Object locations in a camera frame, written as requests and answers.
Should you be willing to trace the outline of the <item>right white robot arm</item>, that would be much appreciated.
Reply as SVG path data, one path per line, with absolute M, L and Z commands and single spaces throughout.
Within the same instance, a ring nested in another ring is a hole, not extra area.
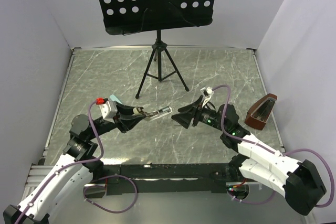
M 238 123 L 232 104 L 223 104 L 215 111 L 202 103 L 203 98 L 199 97 L 179 108 L 171 118 L 186 129 L 201 122 L 220 130 L 224 145 L 237 153 L 229 168 L 233 180 L 260 182 L 282 195 L 294 211 L 304 216 L 317 206 L 327 190 L 315 164 L 284 156 L 260 141 Z

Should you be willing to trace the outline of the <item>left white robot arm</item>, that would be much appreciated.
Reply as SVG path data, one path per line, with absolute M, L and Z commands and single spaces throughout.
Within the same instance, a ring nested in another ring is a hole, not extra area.
M 71 123 L 70 140 L 57 163 L 41 183 L 17 206 L 3 212 L 5 223 L 52 223 L 71 197 L 85 184 L 103 179 L 102 134 L 118 129 L 133 129 L 147 117 L 142 107 L 127 106 L 108 99 L 98 99 L 101 117 L 91 113 L 76 116 Z

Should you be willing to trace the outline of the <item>light blue stapler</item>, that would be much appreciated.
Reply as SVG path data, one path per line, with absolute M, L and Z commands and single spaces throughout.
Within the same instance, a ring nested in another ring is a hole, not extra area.
M 119 104 L 122 104 L 122 102 L 120 101 L 120 99 L 117 98 L 114 94 L 110 95 L 110 96 L 109 96 L 109 99 L 110 99 L 111 101 L 113 101 L 113 102 L 117 102 L 117 103 L 119 103 Z

